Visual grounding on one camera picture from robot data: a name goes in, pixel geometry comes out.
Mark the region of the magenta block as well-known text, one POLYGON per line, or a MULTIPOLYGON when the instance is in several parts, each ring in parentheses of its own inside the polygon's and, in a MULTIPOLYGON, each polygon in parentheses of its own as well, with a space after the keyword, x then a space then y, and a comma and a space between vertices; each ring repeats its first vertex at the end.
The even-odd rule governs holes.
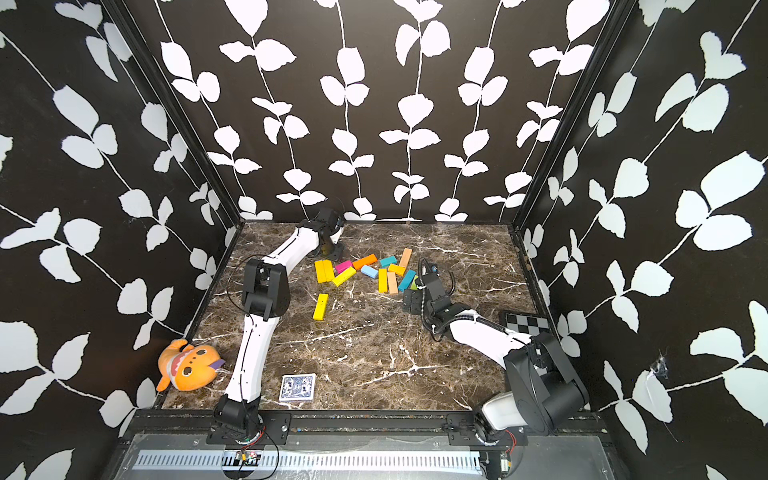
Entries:
POLYGON ((352 261, 345 261, 345 262, 339 263, 339 264, 337 264, 334 267, 335 274, 336 275, 340 275, 344 271, 346 271, 347 269, 352 268, 352 267, 353 267, 353 262, 352 261))

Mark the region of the yellow-green long block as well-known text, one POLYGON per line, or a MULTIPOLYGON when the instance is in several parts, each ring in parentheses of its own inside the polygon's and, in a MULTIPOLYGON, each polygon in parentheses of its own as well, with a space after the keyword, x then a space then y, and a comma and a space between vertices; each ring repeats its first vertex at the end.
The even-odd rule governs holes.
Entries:
POLYGON ((339 287, 346 281, 348 281, 350 278, 352 278, 357 273, 357 270, 354 267, 348 267, 344 271, 342 271, 340 274, 336 275, 332 282, 335 286, 339 287))

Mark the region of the yellow long block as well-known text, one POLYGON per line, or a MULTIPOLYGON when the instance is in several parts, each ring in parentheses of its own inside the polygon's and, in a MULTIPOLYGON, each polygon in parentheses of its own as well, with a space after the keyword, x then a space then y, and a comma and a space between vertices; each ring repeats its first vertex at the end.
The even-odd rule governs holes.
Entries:
POLYGON ((328 294, 319 294, 317 298, 317 302, 315 305, 314 313, 313 313, 313 319, 315 321, 323 321, 325 318, 325 313, 328 305, 329 295, 328 294))

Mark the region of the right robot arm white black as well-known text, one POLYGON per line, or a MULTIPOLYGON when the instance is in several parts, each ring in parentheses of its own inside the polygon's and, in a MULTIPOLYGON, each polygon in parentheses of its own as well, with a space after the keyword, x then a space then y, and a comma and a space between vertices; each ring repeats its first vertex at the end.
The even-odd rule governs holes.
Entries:
POLYGON ((453 302, 435 272, 404 290, 403 310, 419 316, 435 341, 468 346, 504 369, 508 390, 491 397, 476 414, 487 432, 522 427, 549 435, 589 402, 583 381, 553 335, 516 332, 453 302))

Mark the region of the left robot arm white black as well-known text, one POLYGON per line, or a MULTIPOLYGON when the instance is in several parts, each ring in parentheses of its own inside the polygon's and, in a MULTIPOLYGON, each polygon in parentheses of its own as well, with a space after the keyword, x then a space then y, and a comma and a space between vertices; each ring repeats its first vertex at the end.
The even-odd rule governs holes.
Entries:
POLYGON ((314 218, 301 221, 271 253, 245 263, 243 337, 230 382, 213 410, 217 425, 247 438, 260 430, 261 377, 273 333, 290 305, 289 274, 307 256, 338 258, 343 227, 342 216, 323 207, 314 218))

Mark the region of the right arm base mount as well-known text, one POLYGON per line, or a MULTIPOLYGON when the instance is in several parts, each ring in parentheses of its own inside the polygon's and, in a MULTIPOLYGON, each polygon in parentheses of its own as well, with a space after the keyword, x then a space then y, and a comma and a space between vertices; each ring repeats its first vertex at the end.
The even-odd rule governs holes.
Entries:
POLYGON ((476 449, 512 450, 528 445, 528 436, 522 427, 493 430, 473 412, 449 413, 441 426, 452 446, 476 449))

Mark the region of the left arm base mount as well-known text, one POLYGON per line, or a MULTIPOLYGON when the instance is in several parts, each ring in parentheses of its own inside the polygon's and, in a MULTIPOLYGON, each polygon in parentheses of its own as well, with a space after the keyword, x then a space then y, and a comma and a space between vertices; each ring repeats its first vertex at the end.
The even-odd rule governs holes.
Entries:
POLYGON ((206 443, 240 448, 250 444, 261 434, 256 442, 257 446, 266 446, 272 442, 283 446, 290 424, 291 415, 286 411, 251 412, 248 416, 215 412, 206 443))

